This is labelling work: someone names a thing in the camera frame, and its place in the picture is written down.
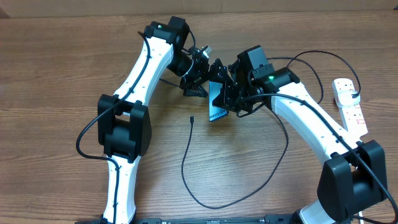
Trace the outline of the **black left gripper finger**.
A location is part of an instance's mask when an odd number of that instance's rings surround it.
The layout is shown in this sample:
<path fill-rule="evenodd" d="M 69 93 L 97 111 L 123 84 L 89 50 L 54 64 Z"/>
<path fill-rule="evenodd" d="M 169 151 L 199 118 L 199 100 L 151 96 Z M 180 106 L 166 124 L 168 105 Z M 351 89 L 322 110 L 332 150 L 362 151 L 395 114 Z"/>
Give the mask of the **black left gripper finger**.
<path fill-rule="evenodd" d="M 228 68 L 222 64 L 219 58 L 210 66 L 209 75 L 211 88 L 217 87 L 220 90 L 233 86 L 233 79 L 228 73 Z"/>
<path fill-rule="evenodd" d="M 191 84 L 183 88 L 183 96 L 207 98 L 208 92 L 197 84 Z"/>

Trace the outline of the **Galaxy smartphone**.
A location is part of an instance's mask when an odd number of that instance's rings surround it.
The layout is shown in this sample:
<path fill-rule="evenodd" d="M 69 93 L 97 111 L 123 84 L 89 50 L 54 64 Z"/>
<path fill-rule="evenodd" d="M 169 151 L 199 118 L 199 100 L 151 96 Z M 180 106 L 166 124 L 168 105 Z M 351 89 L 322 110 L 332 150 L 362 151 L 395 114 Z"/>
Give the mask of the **Galaxy smartphone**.
<path fill-rule="evenodd" d="M 224 118 L 229 114 L 229 111 L 220 106 L 222 102 L 222 83 L 209 82 L 209 121 L 214 122 L 221 118 Z"/>

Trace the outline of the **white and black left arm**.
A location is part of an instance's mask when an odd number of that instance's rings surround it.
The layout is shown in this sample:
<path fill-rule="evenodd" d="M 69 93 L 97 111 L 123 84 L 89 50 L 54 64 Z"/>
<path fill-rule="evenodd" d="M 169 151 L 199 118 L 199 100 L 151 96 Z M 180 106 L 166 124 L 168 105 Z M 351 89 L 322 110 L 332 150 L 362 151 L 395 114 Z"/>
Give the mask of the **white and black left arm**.
<path fill-rule="evenodd" d="M 192 32 L 185 19 L 171 17 L 168 24 L 152 22 L 141 32 L 142 51 L 124 83 L 112 94 L 101 95 L 98 115 L 83 128 L 76 149 L 85 154 L 80 143 L 92 125 L 98 125 L 98 142 L 104 147 L 100 160 L 108 163 L 108 201 L 97 223 L 133 223 L 136 216 L 134 191 L 139 162 L 147 152 L 152 137 L 149 102 L 165 70 L 181 81 L 184 96 L 204 97 L 202 83 L 209 79 L 210 48 L 185 49 Z"/>

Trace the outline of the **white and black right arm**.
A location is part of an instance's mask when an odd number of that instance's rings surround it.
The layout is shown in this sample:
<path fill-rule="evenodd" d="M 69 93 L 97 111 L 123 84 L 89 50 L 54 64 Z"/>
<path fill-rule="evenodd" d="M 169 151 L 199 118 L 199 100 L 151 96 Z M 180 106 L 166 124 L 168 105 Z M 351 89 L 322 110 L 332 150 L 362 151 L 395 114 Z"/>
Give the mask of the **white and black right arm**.
<path fill-rule="evenodd" d="M 358 213 L 384 200 L 397 204 L 387 189 L 386 160 L 375 140 L 362 142 L 343 129 L 313 100 L 289 67 L 278 70 L 257 45 L 225 67 L 210 66 L 210 80 L 222 84 L 213 105 L 252 113 L 262 103 L 283 117 L 307 142 L 322 165 L 317 200 L 300 210 L 291 223 L 348 223 Z"/>

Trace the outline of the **white charger plug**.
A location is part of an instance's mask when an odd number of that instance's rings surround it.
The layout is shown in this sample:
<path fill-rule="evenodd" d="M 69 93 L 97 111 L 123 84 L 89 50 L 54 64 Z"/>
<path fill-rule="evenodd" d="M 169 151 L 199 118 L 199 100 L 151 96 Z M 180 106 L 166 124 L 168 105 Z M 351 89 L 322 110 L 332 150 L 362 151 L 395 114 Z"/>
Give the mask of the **white charger plug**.
<path fill-rule="evenodd" d="M 339 91 L 335 96 L 336 104 L 339 108 L 354 106 L 359 104 L 361 97 L 357 91 L 345 90 Z"/>

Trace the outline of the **white power strip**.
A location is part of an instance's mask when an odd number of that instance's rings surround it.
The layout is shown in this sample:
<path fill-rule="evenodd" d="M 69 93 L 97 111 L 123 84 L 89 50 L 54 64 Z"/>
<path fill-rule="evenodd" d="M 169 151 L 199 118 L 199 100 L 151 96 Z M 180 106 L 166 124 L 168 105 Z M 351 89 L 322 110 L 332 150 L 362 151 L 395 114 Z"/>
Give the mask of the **white power strip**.
<path fill-rule="evenodd" d="M 353 95 L 357 93 L 353 81 L 337 78 L 331 85 L 345 130 L 357 137 L 366 135 L 368 129 L 359 105 L 361 97 L 353 98 Z"/>

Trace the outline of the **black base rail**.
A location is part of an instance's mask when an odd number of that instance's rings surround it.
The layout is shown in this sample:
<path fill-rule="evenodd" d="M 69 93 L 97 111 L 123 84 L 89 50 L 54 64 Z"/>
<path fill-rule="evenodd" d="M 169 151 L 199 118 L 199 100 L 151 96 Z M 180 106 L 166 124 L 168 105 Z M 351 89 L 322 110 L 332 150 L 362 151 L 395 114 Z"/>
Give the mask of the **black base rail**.
<path fill-rule="evenodd" d="M 295 215 L 272 214 L 264 217 L 235 218 L 134 218 L 131 224 L 299 224 L 302 223 Z"/>

